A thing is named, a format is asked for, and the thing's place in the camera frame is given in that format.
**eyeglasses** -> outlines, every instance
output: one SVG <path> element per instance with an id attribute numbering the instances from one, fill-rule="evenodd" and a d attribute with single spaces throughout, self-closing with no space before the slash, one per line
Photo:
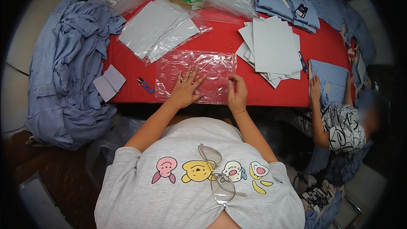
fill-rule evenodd
<path id="1" fill-rule="evenodd" d="M 215 169 L 222 161 L 222 155 L 214 148 L 200 144 L 198 151 L 201 157 L 206 161 L 210 170 L 210 187 L 213 197 L 218 204 L 226 207 L 226 203 L 234 198 L 234 196 L 247 196 L 245 193 L 237 192 L 233 181 L 224 173 L 216 173 Z"/>

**person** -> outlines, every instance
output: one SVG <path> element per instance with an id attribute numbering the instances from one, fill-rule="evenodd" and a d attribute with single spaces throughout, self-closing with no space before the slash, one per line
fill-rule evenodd
<path id="1" fill-rule="evenodd" d="M 291 123 L 308 137 L 312 137 L 318 147 L 353 154 L 365 149 L 374 135 L 384 132 L 388 121 L 387 107 L 384 98 L 376 90 L 365 91 L 360 99 L 369 102 L 354 108 L 351 96 L 351 85 L 354 75 L 348 76 L 345 104 L 331 103 L 321 108 L 321 82 L 318 75 L 310 80 L 310 98 L 312 112 L 307 114 L 312 121 L 296 115 L 294 117 L 276 117 Z"/>
<path id="2" fill-rule="evenodd" d="M 197 71 L 180 72 L 171 96 L 116 151 L 96 203 L 97 227 L 303 229 L 300 198 L 246 111 L 240 76 L 227 84 L 240 131 L 206 117 L 167 127 L 178 110 L 204 96 L 193 95 L 206 78 L 194 82 Z"/>

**table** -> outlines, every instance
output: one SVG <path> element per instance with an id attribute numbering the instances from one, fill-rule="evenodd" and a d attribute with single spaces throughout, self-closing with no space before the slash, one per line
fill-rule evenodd
<path id="1" fill-rule="evenodd" d="M 129 20 L 133 16 L 134 13 L 126 15 L 125 18 Z M 244 27 L 244 21 L 248 21 L 243 17 L 237 18 L 241 21 L 240 25 L 211 21 L 210 24 L 214 28 L 212 31 L 177 49 L 235 53 L 243 42 L 238 29 Z M 319 21 L 321 28 L 317 30 L 316 34 L 310 34 L 290 24 L 293 27 L 293 32 L 300 36 L 301 53 L 305 61 L 307 62 L 309 59 L 319 60 L 351 71 L 351 64 L 342 36 L 322 19 L 319 19 Z M 125 76 L 127 81 L 120 92 L 109 102 L 159 103 L 160 101 L 155 99 L 154 94 L 148 93 L 137 82 L 137 77 L 140 76 L 154 89 L 156 63 L 145 67 L 144 63 L 117 38 L 118 35 L 110 36 L 111 42 L 107 47 L 107 61 L 104 64 L 103 71 L 110 64 L 113 64 Z M 237 57 L 237 74 L 244 78 L 247 86 L 249 93 L 247 105 L 310 107 L 308 73 L 301 71 L 301 80 L 283 80 L 277 89 L 274 89 L 250 65 Z"/>

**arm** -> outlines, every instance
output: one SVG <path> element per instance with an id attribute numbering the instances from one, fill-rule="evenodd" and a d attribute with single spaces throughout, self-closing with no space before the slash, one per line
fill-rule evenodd
<path id="1" fill-rule="evenodd" d="M 310 81 L 310 96 L 312 107 L 312 133 L 314 143 L 318 147 L 327 148 L 329 144 L 329 132 L 323 129 L 321 107 L 319 98 L 321 97 L 321 82 L 318 75 L 315 75 Z"/>
<path id="2" fill-rule="evenodd" d="M 277 162 L 277 158 L 269 144 L 246 111 L 247 89 L 243 78 L 236 74 L 229 76 L 227 93 L 227 105 L 239 126 L 244 142 L 256 148 L 268 163 Z"/>
<path id="3" fill-rule="evenodd" d="M 355 75 L 352 75 L 351 77 L 350 74 L 351 73 L 349 73 L 348 80 L 346 81 L 345 104 L 349 104 L 353 107 L 351 86 L 355 81 Z"/>
<path id="4" fill-rule="evenodd" d="M 176 86 L 171 96 L 148 120 L 135 132 L 133 137 L 125 146 L 135 147 L 144 152 L 150 145 L 159 140 L 170 120 L 178 110 L 187 107 L 194 101 L 200 99 L 205 94 L 192 95 L 194 90 L 204 81 L 206 74 L 196 82 L 192 83 L 197 75 L 199 67 L 195 66 L 191 76 L 191 67 L 188 68 L 185 76 L 181 79 L 182 72 L 178 73 Z"/>

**blue-handled snips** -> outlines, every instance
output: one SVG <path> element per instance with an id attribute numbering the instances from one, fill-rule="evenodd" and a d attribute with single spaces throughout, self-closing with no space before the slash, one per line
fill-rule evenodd
<path id="1" fill-rule="evenodd" d="M 138 80 L 138 84 L 141 85 L 143 88 L 145 88 L 150 94 L 152 94 L 154 92 L 154 89 L 152 89 L 150 87 L 150 85 L 147 84 L 145 82 L 145 80 L 143 80 L 141 77 L 139 77 L 137 80 Z"/>

